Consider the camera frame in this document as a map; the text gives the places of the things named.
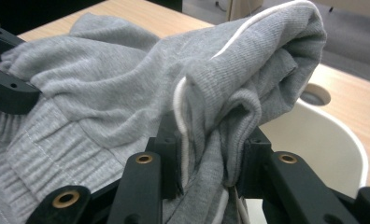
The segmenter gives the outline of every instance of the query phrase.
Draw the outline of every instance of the brass insert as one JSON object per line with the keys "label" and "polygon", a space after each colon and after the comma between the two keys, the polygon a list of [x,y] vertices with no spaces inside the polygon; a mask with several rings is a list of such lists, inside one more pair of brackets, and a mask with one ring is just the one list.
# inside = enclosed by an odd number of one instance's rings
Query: brass insert
{"label": "brass insert", "polygon": [[141,163],[141,164],[145,164],[145,163],[149,163],[153,160],[153,157],[151,157],[150,155],[140,155],[138,156],[135,161],[137,163]]}
{"label": "brass insert", "polygon": [[278,158],[288,164],[294,164],[298,162],[298,160],[294,156],[289,154],[281,154],[278,156]]}
{"label": "brass insert", "polygon": [[53,207],[66,208],[78,201],[80,195],[76,190],[69,190],[59,194],[53,200]]}

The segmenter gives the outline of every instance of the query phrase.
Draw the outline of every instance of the tabletop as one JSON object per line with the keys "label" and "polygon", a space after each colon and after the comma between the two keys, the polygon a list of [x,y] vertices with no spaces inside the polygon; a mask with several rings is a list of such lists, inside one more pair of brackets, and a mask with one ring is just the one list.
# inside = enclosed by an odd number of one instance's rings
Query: tabletop
{"label": "tabletop", "polygon": [[[212,26],[143,0],[107,0],[20,37],[29,41],[68,33],[75,20],[87,12],[124,18],[159,37]],[[370,186],[370,82],[320,64],[313,73],[310,83],[323,87],[331,94],[331,102],[319,106],[319,109],[344,122],[363,143],[369,160],[367,185]]]}

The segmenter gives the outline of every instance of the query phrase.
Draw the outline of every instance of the round drain hole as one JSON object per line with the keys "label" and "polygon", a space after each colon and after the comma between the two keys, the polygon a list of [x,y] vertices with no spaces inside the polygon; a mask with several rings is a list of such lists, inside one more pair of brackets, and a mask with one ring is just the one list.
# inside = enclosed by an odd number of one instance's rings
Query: round drain hole
{"label": "round drain hole", "polygon": [[307,84],[301,99],[311,105],[328,105],[331,102],[331,95],[321,86]]}

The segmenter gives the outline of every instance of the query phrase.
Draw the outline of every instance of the gray fabric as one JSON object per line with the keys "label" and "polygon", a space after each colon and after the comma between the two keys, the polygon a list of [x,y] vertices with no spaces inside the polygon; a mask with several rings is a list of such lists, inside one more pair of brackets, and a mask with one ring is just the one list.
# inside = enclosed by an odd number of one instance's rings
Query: gray fabric
{"label": "gray fabric", "polygon": [[[250,26],[211,59],[245,21],[159,39],[128,21],[86,14],[68,35],[3,55],[0,69],[42,91],[27,116],[0,113],[1,201],[16,222],[61,186],[96,191],[121,177],[186,77],[190,182],[184,196],[164,201],[164,222],[211,223],[222,191],[238,179],[245,138],[293,107],[325,43],[318,11],[299,3]],[[237,216],[230,195],[225,214]]]}

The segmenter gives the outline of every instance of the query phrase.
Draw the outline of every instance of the knit fabric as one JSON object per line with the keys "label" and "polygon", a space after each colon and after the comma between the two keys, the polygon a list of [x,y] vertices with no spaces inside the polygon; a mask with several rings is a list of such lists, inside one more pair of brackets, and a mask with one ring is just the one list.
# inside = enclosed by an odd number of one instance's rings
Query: knit fabric
{"label": "knit fabric", "polygon": [[59,187],[120,178],[173,109],[185,193],[164,201],[164,223],[247,223],[233,188],[243,143],[292,109],[326,39],[307,1],[253,18],[159,39],[85,14],[68,35],[5,53],[0,69],[42,94],[26,116],[0,112],[0,223],[25,222]]}

